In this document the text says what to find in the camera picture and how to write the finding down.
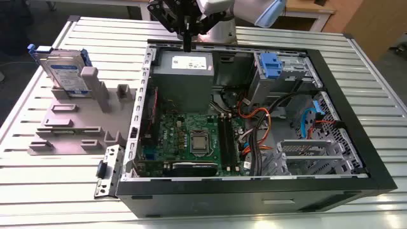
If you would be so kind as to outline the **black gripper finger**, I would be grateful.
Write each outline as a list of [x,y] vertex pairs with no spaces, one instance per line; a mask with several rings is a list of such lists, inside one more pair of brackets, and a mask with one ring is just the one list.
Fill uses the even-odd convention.
[[199,34],[205,35],[225,18],[225,12],[218,12],[207,16],[205,19],[199,19],[199,14],[193,13],[189,16],[189,52],[191,52],[193,37]]
[[151,0],[149,11],[171,33],[177,33],[183,41],[183,51],[189,51],[189,32],[186,24],[185,4],[181,0]]

